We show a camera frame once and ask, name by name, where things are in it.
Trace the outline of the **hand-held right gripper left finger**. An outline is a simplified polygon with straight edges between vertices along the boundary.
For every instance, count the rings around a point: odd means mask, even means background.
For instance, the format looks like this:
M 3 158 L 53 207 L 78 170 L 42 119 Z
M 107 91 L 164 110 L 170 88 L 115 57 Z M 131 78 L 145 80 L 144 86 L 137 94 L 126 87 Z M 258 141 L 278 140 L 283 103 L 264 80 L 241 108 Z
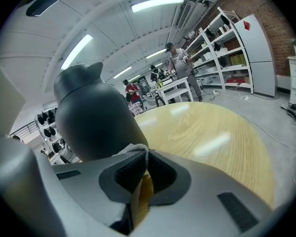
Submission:
M 52 166 L 42 153 L 0 136 L 0 198 L 39 237 L 129 234 L 145 169 L 143 150 Z

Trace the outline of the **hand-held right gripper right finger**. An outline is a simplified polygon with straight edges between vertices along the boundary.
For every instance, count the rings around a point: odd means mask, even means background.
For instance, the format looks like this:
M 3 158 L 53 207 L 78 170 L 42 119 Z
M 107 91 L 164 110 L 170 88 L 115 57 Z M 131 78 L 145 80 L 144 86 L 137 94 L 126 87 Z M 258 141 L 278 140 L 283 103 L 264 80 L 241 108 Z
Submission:
M 283 214 L 223 171 L 179 156 L 149 152 L 154 187 L 137 237 L 265 237 Z

